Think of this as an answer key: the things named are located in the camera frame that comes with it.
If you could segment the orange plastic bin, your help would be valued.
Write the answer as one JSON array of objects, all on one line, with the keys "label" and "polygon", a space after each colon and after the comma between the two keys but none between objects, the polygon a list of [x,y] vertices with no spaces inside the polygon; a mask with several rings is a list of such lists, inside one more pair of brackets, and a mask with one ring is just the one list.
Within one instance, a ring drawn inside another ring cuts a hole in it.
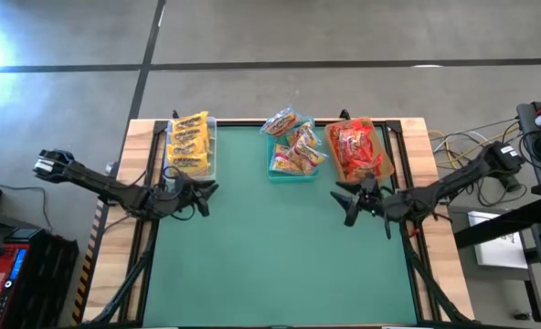
[{"label": "orange plastic bin", "polygon": [[[381,141],[380,141],[380,139],[378,137],[376,126],[372,123],[371,119],[368,118],[368,117],[360,117],[360,118],[355,118],[355,119],[351,119],[351,120],[347,120],[347,121],[354,121],[354,122],[361,121],[363,124],[369,125],[372,128],[372,132],[369,134],[369,138],[370,138],[370,141],[371,141],[372,146],[373,146],[373,155],[372,155],[372,157],[376,157],[377,154],[382,154],[383,155],[383,161],[382,161],[382,164],[381,164],[381,175],[375,176],[375,178],[376,179],[384,179],[384,178],[389,178],[391,175],[393,175],[394,172],[395,172],[394,165],[392,165],[392,162],[391,162],[391,160],[390,160],[390,158],[389,158],[389,156],[387,154],[387,151],[386,151],[384,145],[381,143]],[[326,142],[327,147],[329,148],[329,150],[331,152],[332,158],[334,159],[334,166],[335,166],[335,170],[336,170],[338,178],[341,181],[357,182],[357,181],[348,181],[346,179],[347,174],[344,172],[343,167],[341,166],[340,157],[339,157],[339,153],[340,153],[340,151],[339,151],[339,143],[332,144],[330,142],[327,131],[326,131],[326,126],[324,128],[325,142]]]}]

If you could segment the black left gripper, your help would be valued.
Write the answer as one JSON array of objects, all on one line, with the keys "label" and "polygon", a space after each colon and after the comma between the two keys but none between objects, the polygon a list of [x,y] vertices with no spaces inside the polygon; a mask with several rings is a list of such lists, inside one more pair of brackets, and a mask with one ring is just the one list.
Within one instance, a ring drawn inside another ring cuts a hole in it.
[{"label": "black left gripper", "polygon": [[175,212],[185,207],[195,208],[194,196],[197,199],[209,199],[218,184],[215,180],[196,181],[193,179],[177,178],[173,183],[163,182],[155,186],[155,214],[160,217],[175,216]]}]

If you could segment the black power adapter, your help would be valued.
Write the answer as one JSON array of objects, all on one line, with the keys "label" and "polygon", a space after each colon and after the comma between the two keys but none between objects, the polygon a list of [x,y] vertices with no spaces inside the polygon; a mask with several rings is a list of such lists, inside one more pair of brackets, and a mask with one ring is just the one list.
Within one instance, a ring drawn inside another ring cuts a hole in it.
[{"label": "black power adapter", "polygon": [[516,170],[501,170],[496,174],[504,190],[508,193],[518,191],[522,188],[519,181],[516,179],[518,172]]}]

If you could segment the black diagonal bar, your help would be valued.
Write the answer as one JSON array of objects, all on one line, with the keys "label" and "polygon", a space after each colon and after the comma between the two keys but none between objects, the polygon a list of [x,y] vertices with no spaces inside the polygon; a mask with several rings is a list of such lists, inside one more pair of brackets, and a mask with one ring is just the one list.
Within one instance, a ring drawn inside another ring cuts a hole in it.
[{"label": "black diagonal bar", "polygon": [[469,226],[454,234],[458,249],[481,244],[541,224],[541,199]]}]

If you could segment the white board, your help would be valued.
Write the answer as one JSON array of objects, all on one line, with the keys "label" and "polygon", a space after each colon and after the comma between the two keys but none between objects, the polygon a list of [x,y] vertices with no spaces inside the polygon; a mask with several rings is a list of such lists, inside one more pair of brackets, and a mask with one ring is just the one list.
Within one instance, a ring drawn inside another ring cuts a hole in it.
[{"label": "white board", "polygon": [[527,270],[525,249],[519,232],[508,233],[496,239],[474,245],[478,265]]}]

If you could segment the teal plastic bin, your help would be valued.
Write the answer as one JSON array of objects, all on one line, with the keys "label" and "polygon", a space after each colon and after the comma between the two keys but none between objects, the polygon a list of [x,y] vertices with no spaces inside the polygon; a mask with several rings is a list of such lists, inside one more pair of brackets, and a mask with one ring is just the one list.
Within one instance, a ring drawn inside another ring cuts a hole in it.
[{"label": "teal plastic bin", "polygon": [[274,170],[278,154],[286,154],[301,138],[303,127],[307,132],[313,134],[316,146],[322,144],[322,141],[315,135],[315,121],[312,117],[303,117],[293,128],[285,134],[274,137],[268,135],[266,137],[266,155],[267,155],[267,177],[272,183],[307,183],[312,182],[318,175],[318,171],[311,175],[296,174],[293,171]]}]

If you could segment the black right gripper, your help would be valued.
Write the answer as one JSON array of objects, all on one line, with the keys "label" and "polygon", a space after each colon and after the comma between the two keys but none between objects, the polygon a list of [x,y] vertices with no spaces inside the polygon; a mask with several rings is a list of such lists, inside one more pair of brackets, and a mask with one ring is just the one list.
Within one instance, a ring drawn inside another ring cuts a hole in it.
[{"label": "black right gripper", "polygon": [[[360,205],[363,210],[371,212],[374,216],[383,216],[385,213],[383,200],[392,194],[392,189],[380,186],[378,180],[368,175],[361,183],[359,182],[336,182],[336,185],[349,193],[360,192]],[[330,195],[340,206],[352,206],[358,203],[358,196],[347,196],[337,192]]]}]

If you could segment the yellow black hazard strip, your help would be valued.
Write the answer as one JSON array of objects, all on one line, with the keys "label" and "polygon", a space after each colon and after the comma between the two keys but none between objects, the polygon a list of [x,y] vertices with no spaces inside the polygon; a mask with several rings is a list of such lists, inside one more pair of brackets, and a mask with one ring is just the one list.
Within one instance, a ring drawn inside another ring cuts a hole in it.
[{"label": "yellow black hazard strip", "polygon": [[109,206],[107,206],[104,202],[97,200],[90,236],[84,253],[84,261],[81,267],[80,283],[76,292],[76,299],[71,315],[72,324],[82,324],[85,322],[84,313],[88,303],[87,300],[90,293],[93,272],[100,251],[101,237],[99,231],[101,229],[101,225],[106,222],[108,208]]}]

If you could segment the clear plastic bin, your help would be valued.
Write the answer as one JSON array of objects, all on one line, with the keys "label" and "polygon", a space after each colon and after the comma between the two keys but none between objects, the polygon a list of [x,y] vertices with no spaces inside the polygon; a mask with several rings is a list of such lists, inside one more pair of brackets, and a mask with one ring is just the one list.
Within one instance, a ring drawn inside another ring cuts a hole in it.
[{"label": "clear plastic bin", "polygon": [[[172,120],[167,123],[166,126],[166,142],[165,142],[165,154],[164,154],[164,167],[163,177],[165,180],[173,182],[178,176],[176,167],[169,164],[167,155],[167,145],[171,143],[170,133],[172,132]],[[216,178],[216,152],[217,152],[217,121],[214,117],[207,116],[207,128],[209,129],[209,146],[207,152],[207,160],[209,162],[209,172],[205,176],[191,176],[191,178],[198,181],[214,180]]]}]

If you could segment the grey cabinet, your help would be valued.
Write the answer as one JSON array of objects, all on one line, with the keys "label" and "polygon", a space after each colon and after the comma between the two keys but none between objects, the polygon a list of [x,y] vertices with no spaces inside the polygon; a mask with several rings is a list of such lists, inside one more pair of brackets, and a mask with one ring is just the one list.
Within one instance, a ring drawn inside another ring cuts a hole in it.
[{"label": "grey cabinet", "polygon": [[[478,265],[474,245],[458,249],[474,318],[484,324],[509,327],[541,326],[541,266],[530,229],[519,232],[527,270]],[[531,313],[532,321],[515,320],[516,313]]]}]

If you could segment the black side desk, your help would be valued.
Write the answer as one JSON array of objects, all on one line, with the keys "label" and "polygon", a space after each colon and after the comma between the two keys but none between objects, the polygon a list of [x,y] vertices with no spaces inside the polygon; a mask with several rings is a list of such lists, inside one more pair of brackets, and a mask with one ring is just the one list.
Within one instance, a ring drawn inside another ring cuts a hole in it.
[{"label": "black side desk", "polygon": [[537,184],[531,188],[531,193],[541,196],[541,161],[535,152],[534,145],[538,144],[538,139],[541,137],[541,128],[535,123],[537,109],[539,103],[522,103],[516,107],[520,129],[523,136],[519,140],[519,148],[525,157],[526,161],[533,168]]}]

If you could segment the black ribbed crate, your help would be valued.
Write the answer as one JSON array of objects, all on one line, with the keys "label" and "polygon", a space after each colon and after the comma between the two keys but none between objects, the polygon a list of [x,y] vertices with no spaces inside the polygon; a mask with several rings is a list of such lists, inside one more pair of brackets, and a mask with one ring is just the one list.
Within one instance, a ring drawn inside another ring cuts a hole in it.
[{"label": "black ribbed crate", "polygon": [[47,230],[18,228],[5,238],[16,249],[7,279],[10,296],[2,329],[47,329],[58,324],[78,243]]}]

